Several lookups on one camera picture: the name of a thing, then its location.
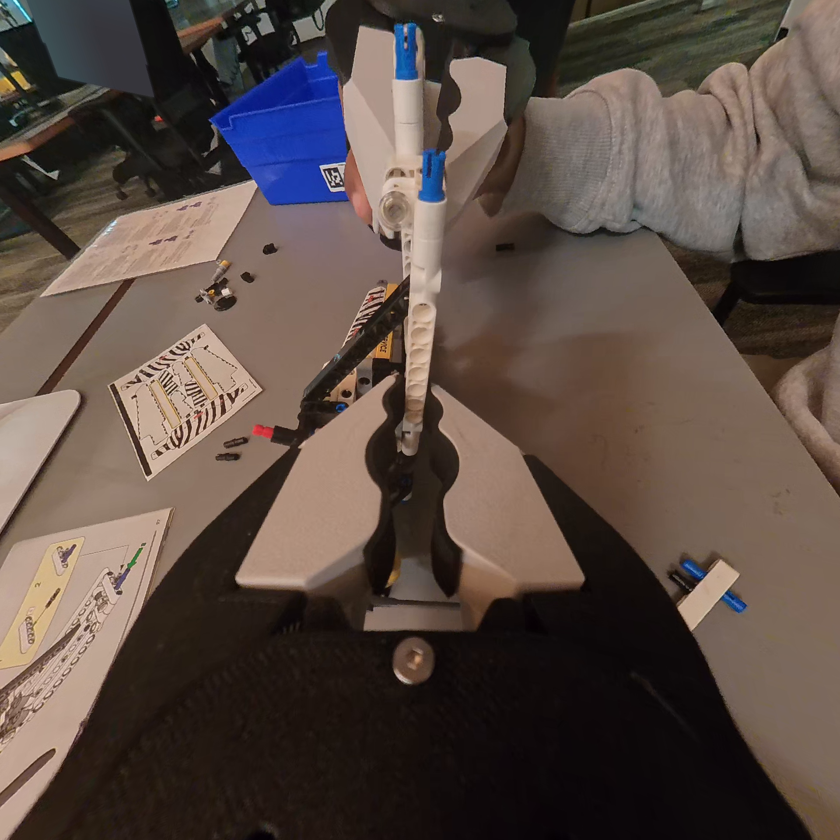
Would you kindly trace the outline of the long white lego beam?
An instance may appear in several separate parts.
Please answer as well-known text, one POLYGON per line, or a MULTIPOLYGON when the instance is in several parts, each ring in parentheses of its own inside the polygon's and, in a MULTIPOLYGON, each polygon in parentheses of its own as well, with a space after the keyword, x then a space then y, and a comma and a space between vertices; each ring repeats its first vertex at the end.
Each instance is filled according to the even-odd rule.
POLYGON ((387 178, 413 176, 424 152, 425 45, 415 22, 394 25, 394 154, 387 178))

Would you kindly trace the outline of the white beam with blue pins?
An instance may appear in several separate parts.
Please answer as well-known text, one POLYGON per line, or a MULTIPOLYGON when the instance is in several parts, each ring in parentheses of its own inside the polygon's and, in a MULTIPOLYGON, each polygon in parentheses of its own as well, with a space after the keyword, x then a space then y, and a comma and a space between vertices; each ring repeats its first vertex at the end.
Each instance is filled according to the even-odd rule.
POLYGON ((733 587, 740 573, 723 559, 716 559, 705 569, 698 562, 685 558, 667 573, 667 579, 677 586, 678 613, 691 632, 712 609, 723 604, 736 614, 747 611, 747 603, 737 595, 733 587))

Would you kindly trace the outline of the black office chair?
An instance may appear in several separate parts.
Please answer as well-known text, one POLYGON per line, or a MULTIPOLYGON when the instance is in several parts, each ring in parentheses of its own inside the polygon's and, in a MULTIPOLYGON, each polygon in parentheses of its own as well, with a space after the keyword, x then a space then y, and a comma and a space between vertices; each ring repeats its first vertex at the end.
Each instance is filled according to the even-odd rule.
POLYGON ((179 200, 224 186, 215 172, 222 152, 209 118, 214 102, 186 85, 165 100, 122 93, 100 110, 115 145, 124 153, 112 169, 119 199, 137 180, 159 202, 179 200))

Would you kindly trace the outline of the blue plastic bin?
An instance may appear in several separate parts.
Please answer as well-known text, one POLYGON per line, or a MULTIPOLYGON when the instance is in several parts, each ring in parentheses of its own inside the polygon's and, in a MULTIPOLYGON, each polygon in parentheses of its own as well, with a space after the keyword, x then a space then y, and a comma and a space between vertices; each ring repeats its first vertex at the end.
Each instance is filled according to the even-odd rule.
POLYGON ((286 64, 211 123, 270 205, 347 201, 339 80, 326 51, 286 64))

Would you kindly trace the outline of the black chair seat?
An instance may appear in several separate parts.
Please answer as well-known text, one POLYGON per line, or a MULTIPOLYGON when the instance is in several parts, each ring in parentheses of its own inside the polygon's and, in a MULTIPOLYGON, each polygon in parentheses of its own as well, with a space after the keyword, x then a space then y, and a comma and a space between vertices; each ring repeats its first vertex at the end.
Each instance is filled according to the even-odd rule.
POLYGON ((837 306, 839 252, 730 264, 729 283, 712 317, 722 326, 742 301, 757 306, 837 306))

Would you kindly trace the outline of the person's right forearm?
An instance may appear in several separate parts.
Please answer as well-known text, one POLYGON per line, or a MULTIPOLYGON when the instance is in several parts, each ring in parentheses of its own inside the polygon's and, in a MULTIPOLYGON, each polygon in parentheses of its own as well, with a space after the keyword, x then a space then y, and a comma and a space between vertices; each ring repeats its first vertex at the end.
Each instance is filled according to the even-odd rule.
POLYGON ((760 261, 838 250, 839 3, 811 2, 747 68, 665 98, 631 69, 530 100, 504 213, 583 235, 644 227, 760 261))

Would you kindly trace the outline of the zebra sticker sheet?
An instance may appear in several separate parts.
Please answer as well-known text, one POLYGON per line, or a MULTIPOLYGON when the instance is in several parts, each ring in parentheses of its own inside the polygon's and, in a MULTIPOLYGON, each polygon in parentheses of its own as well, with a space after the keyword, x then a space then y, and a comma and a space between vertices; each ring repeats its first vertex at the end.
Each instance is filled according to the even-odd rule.
POLYGON ((206 324, 108 386, 150 481, 263 392, 206 324))

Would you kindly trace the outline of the person's right hand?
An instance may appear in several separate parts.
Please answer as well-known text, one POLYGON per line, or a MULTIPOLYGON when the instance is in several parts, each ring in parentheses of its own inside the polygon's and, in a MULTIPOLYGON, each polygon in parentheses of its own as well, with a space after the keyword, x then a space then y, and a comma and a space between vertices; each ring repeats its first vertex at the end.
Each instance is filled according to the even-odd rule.
MULTIPOLYGON (((526 121, 522 113, 508 126, 496 161, 476 192, 476 199, 488 217, 499 214, 505 197, 511 189, 522 157, 525 138, 526 121)), ((344 187, 356 215, 365 226, 373 229, 373 212, 351 150, 348 152, 344 167, 344 187)))

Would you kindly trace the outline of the open instruction booklet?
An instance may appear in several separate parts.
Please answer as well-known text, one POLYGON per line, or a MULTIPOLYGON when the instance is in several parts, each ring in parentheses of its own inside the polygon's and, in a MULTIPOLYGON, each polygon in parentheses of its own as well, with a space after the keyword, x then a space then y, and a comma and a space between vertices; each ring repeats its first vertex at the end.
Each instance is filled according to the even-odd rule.
POLYGON ((151 593, 173 508, 18 542, 2 566, 2 751, 61 751, 151 593))

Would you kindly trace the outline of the white paper sheet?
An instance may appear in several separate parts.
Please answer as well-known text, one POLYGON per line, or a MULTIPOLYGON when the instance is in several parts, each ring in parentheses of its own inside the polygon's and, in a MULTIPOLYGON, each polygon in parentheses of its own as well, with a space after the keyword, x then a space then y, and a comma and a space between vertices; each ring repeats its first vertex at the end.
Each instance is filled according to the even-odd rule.
POLYGON ((242 182, 117 217, 41 297, 213 263, 257 191, 256 182, 242 182))

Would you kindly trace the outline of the white lego skid assembly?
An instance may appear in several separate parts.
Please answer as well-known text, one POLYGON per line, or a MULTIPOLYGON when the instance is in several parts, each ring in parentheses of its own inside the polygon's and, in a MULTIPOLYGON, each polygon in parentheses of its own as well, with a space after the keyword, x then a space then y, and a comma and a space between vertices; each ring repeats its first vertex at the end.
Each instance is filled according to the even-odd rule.
POLYGON ((426 150, 414 167, 402 164, 389 171, 375 217, 384 236, 399 237, 403 278, 408 280, 403 323, 404 416, 398 450, 411 458, 417 454, 424 425, 442 282, 447 217, 445 152, 426 150))

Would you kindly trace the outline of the silver laptop stand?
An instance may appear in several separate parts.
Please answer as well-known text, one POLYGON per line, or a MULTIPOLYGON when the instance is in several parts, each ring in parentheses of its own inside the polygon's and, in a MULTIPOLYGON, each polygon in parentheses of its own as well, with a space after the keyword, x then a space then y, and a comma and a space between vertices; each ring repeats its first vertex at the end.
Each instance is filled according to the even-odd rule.
POLYGON ((1 405, 1 529, 14 515, 80 405, 81 395, 73 390, 1 405))

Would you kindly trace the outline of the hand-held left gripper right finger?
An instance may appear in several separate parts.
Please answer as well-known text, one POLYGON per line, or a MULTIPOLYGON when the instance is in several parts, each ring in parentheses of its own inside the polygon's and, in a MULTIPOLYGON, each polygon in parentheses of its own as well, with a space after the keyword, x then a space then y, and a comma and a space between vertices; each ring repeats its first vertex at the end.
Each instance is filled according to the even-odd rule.
POLYGON ((438 385, 429 401, 432 568, 462 620, 498 600, 579 591, 584 573, 519 447, 438 385))

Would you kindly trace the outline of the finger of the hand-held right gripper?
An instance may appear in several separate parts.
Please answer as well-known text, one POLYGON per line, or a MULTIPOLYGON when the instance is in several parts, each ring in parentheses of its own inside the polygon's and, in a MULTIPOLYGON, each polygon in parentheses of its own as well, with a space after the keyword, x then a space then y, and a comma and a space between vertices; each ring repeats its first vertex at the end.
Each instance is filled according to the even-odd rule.
POLYGON ((361 26, 350 79, 343 86, 343 119, 350 153, 344 166, 348 198, 379 198, 396 159, 394 35, 361 26))
POLYGON ((454 222, 476 197, 508 132, 507 69, 486 58, 457 58, 449 64, 449 75, 460 95, 448 117, 453 139, 445 163, 446 220, 454 222))

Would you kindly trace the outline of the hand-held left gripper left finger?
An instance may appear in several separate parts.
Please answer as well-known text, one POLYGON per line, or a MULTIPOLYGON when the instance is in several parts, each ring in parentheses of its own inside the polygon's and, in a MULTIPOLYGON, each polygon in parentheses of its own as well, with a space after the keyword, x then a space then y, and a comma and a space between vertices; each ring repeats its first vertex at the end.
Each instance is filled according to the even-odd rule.
POLYGON ((318 430, 293 464, 235 580, 257 590, 364 599, 396 558, 389 469, 396 459, 391 374, 318 430))

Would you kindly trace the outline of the wooden office desk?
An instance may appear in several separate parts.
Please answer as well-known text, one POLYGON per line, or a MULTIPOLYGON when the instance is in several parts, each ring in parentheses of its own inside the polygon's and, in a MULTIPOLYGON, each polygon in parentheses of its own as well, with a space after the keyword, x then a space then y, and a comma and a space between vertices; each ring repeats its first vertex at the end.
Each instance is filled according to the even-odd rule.
POLYGON ((18 187, 14 164, 42 148, 54 138, 78 125, 88 112, 105 106, 122 95, 121 91, 84 85, 56 101, 58 109, 1 142, 1 201, 8 210, 66 260, 72 260, 80 247, 18 187))

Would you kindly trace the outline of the zebra striped lego helicopter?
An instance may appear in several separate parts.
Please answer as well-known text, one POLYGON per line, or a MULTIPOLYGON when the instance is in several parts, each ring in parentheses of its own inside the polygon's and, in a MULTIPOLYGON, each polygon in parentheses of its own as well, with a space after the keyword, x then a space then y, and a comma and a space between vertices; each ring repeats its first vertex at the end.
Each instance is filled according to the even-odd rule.
MULTIPOLYGON (((403 280, 397 285, 379 286, 372 289, 359 310, 343 346, 305 388, 301 398, 297 427, 293 429, 280 426, 254 427, 255 435, 268 437, 273 444, 287 446, 287 452, 280 459, 283 466, 288 466, 290 470, 302 444, 367 395, 384 378, 392 374, 398 374, 403 378, 404 350, 391 350, 384 359, 377 359, 376 354, 384 343, 393 346, 394 343, 400 344, 403 340, 407 299, 408 280, 403 280)), ((393 416, 396 420, 396 457, 388 472, 388 485, 393 501, 392 513, 401 503, 410 498, 413 490, 414 458, 407 458, 398 450, 399 426, 403 418, 403 389, 402 383, 402 394, 395 397, 393 401, 393 416)), ((401 567, 396 546, 395 514, 393 514, 393 521, 395 527, 394 568, 386 589, 378 595, 390 593, 401 567)))

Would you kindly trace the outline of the cluster of small lego parts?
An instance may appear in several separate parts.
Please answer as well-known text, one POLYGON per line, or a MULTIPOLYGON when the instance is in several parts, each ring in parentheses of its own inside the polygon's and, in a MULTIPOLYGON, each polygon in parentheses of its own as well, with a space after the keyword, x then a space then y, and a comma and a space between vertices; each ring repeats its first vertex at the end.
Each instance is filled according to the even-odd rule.
POLYGON ((205 302, 217 312, 225 312, 231 309, 236 304, 237 298, 228 287, 226 275, 229 268, 229 261, 225 259, 218 260, 211 283, 207 287, 199 290, 194 298, 195 302, 205 302))

